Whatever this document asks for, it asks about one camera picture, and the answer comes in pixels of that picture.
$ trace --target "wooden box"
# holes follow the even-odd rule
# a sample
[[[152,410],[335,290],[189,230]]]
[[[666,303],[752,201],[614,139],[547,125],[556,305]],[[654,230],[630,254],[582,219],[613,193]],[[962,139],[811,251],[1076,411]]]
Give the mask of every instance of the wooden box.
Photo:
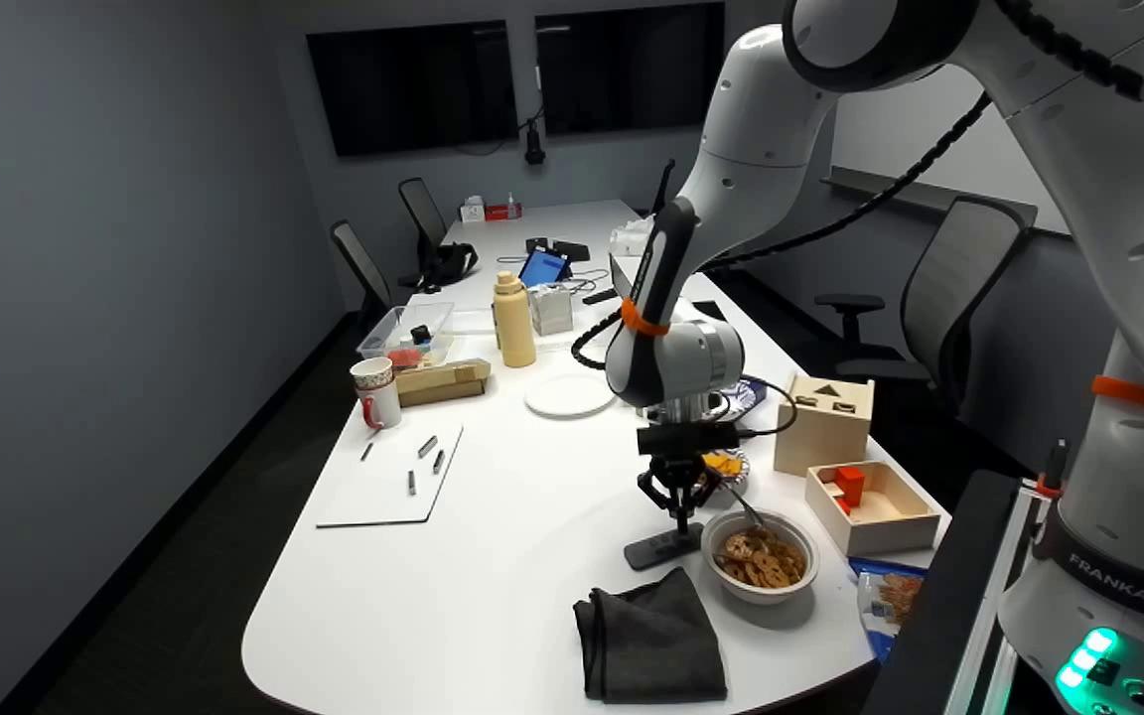
[[[831,485],[843,463],[866,471],[862,503],[843,512]],[[846,556],[924,550],[937,534],[937,508],[919,495],[886,462],[843,462],[805,468],[805,503]]]
[[[805,471],[811,463],[866,462],[872,422],[872,380],[794,377],[800,422],[774,435],[774,471]]]

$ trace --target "paper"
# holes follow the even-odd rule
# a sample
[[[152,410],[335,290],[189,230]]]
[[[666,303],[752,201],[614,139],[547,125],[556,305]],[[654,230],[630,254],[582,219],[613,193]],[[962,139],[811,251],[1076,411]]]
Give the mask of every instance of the paper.
[[[450,479],[463,423],[396,422],[367,442],[337,442],[318,528],[425,523]]]

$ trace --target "food in bowl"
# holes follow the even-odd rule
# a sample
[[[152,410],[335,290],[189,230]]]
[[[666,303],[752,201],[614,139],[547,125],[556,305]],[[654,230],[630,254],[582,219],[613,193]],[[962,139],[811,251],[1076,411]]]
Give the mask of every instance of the food in bowl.
[[[715,564],[752,586],[792,586],[805,574],[805,556],[782,532],[758,523],[721,534]]]

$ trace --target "television screen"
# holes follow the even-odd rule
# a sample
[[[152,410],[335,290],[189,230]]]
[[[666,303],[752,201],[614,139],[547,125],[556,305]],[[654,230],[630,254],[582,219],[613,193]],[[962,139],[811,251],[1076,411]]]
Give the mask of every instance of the television screen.
[[[506,22],[304,37],[337,153],[517,133]]]
[[[721,5],[537,15],[547,133],[700,125]]]

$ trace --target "black cloth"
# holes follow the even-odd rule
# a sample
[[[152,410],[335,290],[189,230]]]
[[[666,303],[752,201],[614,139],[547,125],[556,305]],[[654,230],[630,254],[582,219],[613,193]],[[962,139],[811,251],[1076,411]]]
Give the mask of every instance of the black cloth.
[[[605,701],[728,700],[719,634],[683,566],[635,591],[570,603],[582,693]]]

